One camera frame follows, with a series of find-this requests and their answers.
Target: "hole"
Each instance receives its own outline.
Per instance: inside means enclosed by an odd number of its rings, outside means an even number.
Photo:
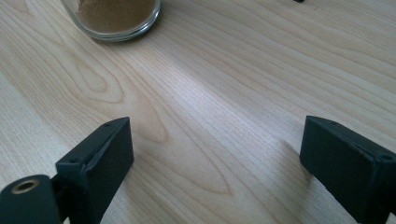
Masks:
[[[31,179],[31,180],[25,180],[22,181],[21,183],[17,184],[14,188],[12,188],[12,193],[13,194],[22,194],[27,191],[30,191],[37,187],[38,185],[38,180],[36,179]]]
[[[73,158],[71,160],[69,160],[70,163],[77,163],[79,162],[79,158]]]
[[[386,161],[391,161],[393,159],[393,157],[391,157],[389,155],[381,155],[381,159],[386,160]]]

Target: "black plastic part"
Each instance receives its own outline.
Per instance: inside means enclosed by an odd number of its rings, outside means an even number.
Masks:
[[[359,223],[395,211],[396,155],[348,128],[308,116],[300,161]]]
[[[32,175],[5,187],[0,194],[0,223],[59,224],[50,178]]]
[[[112,120],[56,162],[58,174],[32,175],[0,193],[0,224],[99,223],[134,162],[129,118]]]
[[[133,162],[128,118],[102,125],[56,162],[61,185],[70,188],[70,221],[99,223]]]

